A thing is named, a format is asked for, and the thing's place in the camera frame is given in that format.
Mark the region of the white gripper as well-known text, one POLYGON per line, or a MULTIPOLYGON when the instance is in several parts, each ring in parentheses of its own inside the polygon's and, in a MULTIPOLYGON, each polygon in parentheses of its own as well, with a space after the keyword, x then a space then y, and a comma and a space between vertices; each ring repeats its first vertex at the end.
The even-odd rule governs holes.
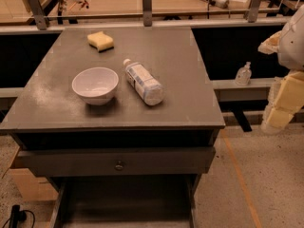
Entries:
POLYGON ((267 134, 282 131, 304 106, 304 5, 278 31, 262 42, 257 50, 277 53, 279 63, 292 69, 283 78, 275 77, 268 95, 261 129, 267 134))

